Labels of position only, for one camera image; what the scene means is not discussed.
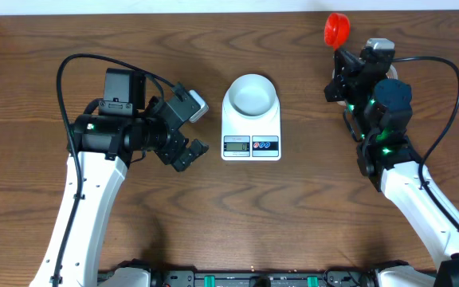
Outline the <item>red plastic measuring scoop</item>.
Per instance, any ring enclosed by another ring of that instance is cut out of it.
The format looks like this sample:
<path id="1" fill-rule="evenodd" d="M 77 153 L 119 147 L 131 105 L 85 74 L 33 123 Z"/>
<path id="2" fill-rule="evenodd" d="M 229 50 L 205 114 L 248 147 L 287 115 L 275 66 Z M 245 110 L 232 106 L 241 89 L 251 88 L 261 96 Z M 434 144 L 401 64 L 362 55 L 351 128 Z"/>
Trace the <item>red plastic measuring scoop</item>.
<path id="1" fill-rule="evenodd" d="M 324 42 L 337 50 L 349 37 L 351 24 L 345 14 L 331 13 L 324 26 Z"/>

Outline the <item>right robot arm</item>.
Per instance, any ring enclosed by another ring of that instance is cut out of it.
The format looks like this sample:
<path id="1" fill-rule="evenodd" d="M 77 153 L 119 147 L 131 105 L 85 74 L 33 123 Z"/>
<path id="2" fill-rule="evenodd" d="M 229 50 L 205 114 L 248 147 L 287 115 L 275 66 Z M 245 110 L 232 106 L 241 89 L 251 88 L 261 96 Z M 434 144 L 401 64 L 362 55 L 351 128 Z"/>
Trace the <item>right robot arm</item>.
<path id="1" fill-rule="evenodd" d="M 357 143 L 360 172 L 403 214 L 432 257 L 434 276 L 403 261 L 364 273 L 360 286 L 459 286 L 459 211 L 434 182 L 408 138 L 413 115 L 410 85 L 387 74 L 397 60 L 393 47 L 366 46 L 356 56 L 334 52 L 335 70 L 324 90 L 343 102 L 343 119 Z"/>

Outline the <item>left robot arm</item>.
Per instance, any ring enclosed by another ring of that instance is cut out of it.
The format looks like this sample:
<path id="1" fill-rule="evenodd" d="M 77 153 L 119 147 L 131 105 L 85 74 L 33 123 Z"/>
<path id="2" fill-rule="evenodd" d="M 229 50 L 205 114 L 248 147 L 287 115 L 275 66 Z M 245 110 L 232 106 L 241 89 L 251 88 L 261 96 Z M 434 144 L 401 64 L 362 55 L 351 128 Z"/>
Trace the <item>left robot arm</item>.
<path id="1" fill-rule="evenodd" d="M 104 96 L 92 101 L 71 126 L 75 151 L 67 161 L 65 193 L 45 257 L 33 286 L 95 286 L 100 252 L 116 195 L 134 152 L 153 151 L 177 172 L 207 152 L 180 128 L 209 109 L 181 84 L 173 96 L 145 100 L 144 72 L 108 69 Z"/>

